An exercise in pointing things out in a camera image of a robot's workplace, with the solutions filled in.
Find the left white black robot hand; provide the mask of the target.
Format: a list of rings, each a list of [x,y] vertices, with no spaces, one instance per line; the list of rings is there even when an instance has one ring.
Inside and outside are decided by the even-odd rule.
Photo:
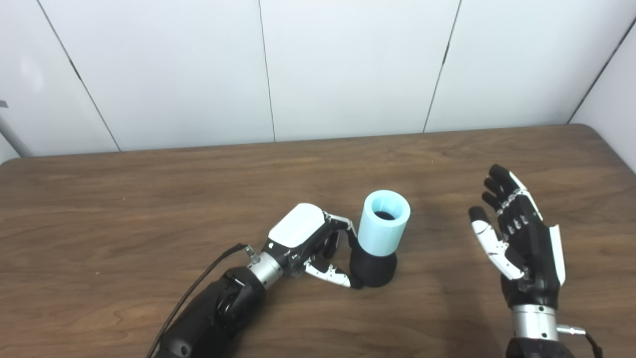
[[[260,256],[270,258],[279,276],[298,277],[307,273],[323,281],[359,290],[363,288],[359,279],[331,263],[341,233],[347,235],[350,247],[357,243],[356,228],[351,220],[302,202],[270,230]]]

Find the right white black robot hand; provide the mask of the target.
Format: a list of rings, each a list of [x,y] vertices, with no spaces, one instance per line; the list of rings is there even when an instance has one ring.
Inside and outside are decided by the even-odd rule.
[[[469,218],[484,253],[500,271],[507,306],[556,310],[566,280],[559,226],[545,224],[529,190],[505,167],[492,165],[483,184],[482,199],[493,209],[496,224],[481,206],[470,207]]]

